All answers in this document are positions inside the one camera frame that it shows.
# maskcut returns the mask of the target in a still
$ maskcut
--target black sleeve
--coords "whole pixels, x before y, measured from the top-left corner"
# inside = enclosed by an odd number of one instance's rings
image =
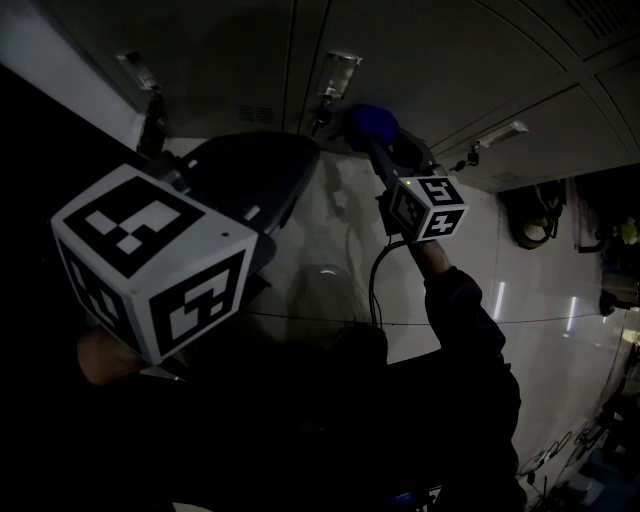
[[[511,437],[520,390],[501,350],[505,338],[480,306],[482,292],[452,267],[425,282],[431,326],[442,344],[449,378],[442,411],[451,454],[438,510],[471,510],[484,500],[491,510],[524,510],[516,481],[518,457]]]

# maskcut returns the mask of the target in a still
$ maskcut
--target hand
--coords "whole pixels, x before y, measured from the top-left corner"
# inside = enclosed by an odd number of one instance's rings
[[[91,384],[103,386],[139,372],[147,363],[101,327],[78,340],[78,362]]]
[[[443,274],[451,268],[449,258],[436,240],[417,244],[409,243],[409,252],[425,279]]]

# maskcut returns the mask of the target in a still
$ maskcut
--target blue sponge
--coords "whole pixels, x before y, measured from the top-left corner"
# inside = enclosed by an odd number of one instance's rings
[[[364,151],[367,139],[390,146],[400,125],[393,114],[372,105],[356,105],[346,114],[344,136],[354,151]]]

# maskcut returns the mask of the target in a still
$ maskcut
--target wire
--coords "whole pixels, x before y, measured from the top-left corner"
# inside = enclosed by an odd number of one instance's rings
[[[560,441],[554,441],[553,443],[551,443],[551,446],[549,447],[549,449],[544,453],[542,457],[540,457],[540,461],[538,462],[535,468],[530,469],[525,473],[516,473],[516,476],[529,476],[531,473],[535,473],[536,471],[538,471],[549,460],[553,459],[556,455],[558,455],[558,453],[560,453],[560,451],[562,451],[562,449],[567,445],[567,443],[571,439],[572,435],[573,435],[573,431],[569,430],[569,432],[567,432],[562,437],[562,439],[560,439]],[[537,455],[534,455],[533,457],[531,457],[527,462],[525,462],[523,467],[526,467],[527,464],[529,464],[529,462],[531,462],[536,457]]]
[[[375,259],[373,266],[371,267],[371,275],[369,276],[369,309],[371,312],[371,325],[379,329],[382,329],[382,310],[380,309],[380,303],[378,302],[375,294],[376,271],[387,254],[394,249],[404,247],[407,244],[408,242],[404,241],[392,243],[391,237],[389,237],[389,243],[384,247],[384,249],[382,249],[382,251],[380,251],[380,254],[378,254],[378,257]]]

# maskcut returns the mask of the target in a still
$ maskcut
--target white cube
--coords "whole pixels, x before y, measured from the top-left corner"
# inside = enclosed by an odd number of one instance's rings
[[[151,364],[238,310],[258,238],[128,165],[51,225],[80,303]]]
[[[414,240],[453,236],[469,209],[447,176],[400,178],[390,211]]]

